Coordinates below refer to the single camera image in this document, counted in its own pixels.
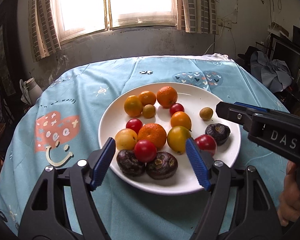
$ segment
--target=screw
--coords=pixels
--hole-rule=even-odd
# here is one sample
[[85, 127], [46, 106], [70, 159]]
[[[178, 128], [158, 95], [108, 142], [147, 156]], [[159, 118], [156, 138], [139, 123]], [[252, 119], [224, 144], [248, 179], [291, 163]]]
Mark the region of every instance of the screw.
[[222, 167], [223, 166], [223, 162], [222, 161], [215, 161], [214, 165], [217, 167]]
[[80, 167], [83, 167], [83, 166], [85, 166], [86, 164], [87, 164], [87, 161], [86, 161], [86, 160], [79, 160], [79, 161], [77, 162], [77, 165], [80, 166]]
[[45, 169], [45, 171], [49, 172], [49, 171], [52, 171], [52, 170], [53, 170], [53, 166], [48, 165], [48, 166], [45, 167], [44, 169]]
[[248, 171], [255, 172], [257, 169], [254, 166], [248, 166]]

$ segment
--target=blue cloth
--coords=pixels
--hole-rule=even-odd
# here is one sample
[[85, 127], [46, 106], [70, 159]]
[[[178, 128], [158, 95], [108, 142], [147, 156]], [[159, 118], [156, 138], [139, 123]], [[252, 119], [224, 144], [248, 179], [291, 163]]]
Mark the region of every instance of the blue cloth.
[[[18, 233], [29, 195], [49, 165], [46, 146], [51, 146], [50, 158], [55, 162], [73, 153], [64, 167], [86, 159], [100, 148], [98, 124], [111, 102], [135, 87], [173, 81], [198, 85], [226, 102], [286, 111], [266, 87], [234, 62], [138, 57], [69, 70], [43, 92], [22, 118], [8, 148], [0, 174], [0, 210], [12, 231]], [[234, 166], [242, 169], [247, 165], [256, 166], [277, 206], [287, 160], [248, 141], [247, 132], [242, 128], [241, 133], [241, 149]], [[109, 169], [102, 186], [92, 196], [112, 239], [178, 240], [190, 238], [208, 193], [153, 195], [133, 188]], [[80, 232], [69, 188], [66, 188], [66, 205], [72, 229]], [[229, 228], [233, 205], [231, 191], [221, 232]]]

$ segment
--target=wall socket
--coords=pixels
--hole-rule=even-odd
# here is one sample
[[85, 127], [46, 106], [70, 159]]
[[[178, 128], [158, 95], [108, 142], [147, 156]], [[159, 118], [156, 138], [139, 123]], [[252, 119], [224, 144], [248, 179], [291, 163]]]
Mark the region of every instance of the wall socket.
[[232, 20], [226, 18], [218, 18], [218, 25], [222, 27], [232, 28]]

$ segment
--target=wall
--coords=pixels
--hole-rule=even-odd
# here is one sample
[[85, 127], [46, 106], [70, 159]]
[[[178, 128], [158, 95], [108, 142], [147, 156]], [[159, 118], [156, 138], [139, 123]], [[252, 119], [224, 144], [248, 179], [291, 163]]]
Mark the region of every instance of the wall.
[[[218, 17], [234, 11], [237, 0], [219, 0]], [[300, 1], [282, 0], [282, 11], [278, 12], [274, 0], [273, 19], [292, 35], [293, 24], [300, 26]], [[235, 58], [245, 53], [248, 46], [264, 41], [270, 24], [270, 3], [265, 0], [238, 0], [238, 13], [227, 16], [233, 22], [232, 34], [224, 28], [216, 42], [215, 52]], [[28, 35], [28, 0], [18, 2], [18, 30], [21, 53], [28, 77], [35, 77], [42, 88], [58, 78], [64, 71], [91, 62], [148, 55], [203, 55], [213, 42], [213, 35], [184, 33], [168, 27], [127, 28], [97, 33], [62, 45], [62, 50], [39, 62], [33, 62]]]

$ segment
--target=brown checkered curtain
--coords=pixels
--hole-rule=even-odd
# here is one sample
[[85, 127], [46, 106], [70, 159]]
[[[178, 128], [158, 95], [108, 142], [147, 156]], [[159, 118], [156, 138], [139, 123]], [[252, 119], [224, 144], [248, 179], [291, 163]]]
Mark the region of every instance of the brown checkered curtain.
[[29, 0], [28, 19], [34, 62], [61, 50], [50, 0]]
[[178, 30], [218, 34], [215, 0], [177, 0]]

